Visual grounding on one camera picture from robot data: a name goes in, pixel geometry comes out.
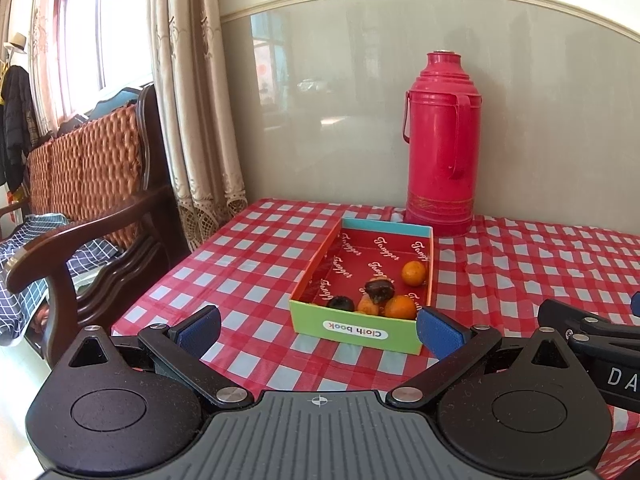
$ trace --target floor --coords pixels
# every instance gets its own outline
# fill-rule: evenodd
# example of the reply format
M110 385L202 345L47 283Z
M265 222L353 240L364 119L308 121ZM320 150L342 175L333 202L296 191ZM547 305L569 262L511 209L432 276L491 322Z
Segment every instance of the floor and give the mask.
M49 367L26 341L0 347L0 480L33 480L42 473L24 417L47 375Z

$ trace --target blue checkered fabric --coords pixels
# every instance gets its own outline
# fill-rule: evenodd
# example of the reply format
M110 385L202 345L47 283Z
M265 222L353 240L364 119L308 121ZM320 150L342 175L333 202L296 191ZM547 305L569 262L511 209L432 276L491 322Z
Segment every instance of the blue checkered fabric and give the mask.
M0 267L27 242L39 235L69 224L62 214L29 215L12 235L0 243ZM74 278L102 267L114 260L120 249L107 240L98 238L80 247L66 263ZM47 293L47 282L37 280L18 294L11 294L0 275L0 346L8 346L24 335L32 315Z

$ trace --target red checkered tablecloth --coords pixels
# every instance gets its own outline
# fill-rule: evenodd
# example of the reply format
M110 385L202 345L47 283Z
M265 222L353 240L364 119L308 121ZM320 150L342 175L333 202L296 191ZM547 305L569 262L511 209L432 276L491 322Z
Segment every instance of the red checkered tablecloth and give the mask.
M413 356L298 335L290 321L289 293L341 216L401 221L402 210L261 200L151 288L114 332L173 325L213 303L222 334L203 361L254 395L265 388L384 394L436 359L425 349ZM545 298L640 325L629 309L639 280L639 237L476 216L466 237L436 240L433 302L465 326L486 323L507 336L530 336ZM612 416L615 431L640 427L636 413L612 408ZM610 443L600 473L615 476L640 457L634 442Z

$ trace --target window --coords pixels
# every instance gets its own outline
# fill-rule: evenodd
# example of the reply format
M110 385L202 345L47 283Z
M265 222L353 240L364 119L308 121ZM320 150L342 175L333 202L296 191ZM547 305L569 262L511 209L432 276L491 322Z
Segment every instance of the window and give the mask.
M289 72L284 51L282 16L273 10L254 14L251 16L251 28L260 104L266 108L286 110Z
M58 0L57 9L66 117L152 80L146 0Z

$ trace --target wooden chair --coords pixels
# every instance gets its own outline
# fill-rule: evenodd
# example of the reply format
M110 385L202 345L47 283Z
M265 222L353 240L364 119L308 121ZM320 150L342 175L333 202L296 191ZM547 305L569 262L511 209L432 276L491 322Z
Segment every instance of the wooden chair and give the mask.
M56 138L29 155L29 198L0 209L0 216L17 209L63 213L71 222L27 243L3 269L14 294L35 280L47 281L46 326L40 334L30 327L26 338L51 366L82 327L110 328L188 254L155 89L147 86L134 103L132 97L136 92L124 89L88 116L63 124ZM124 98L129 103L122 105ZM98 237L123 252L77 297L66 261Z

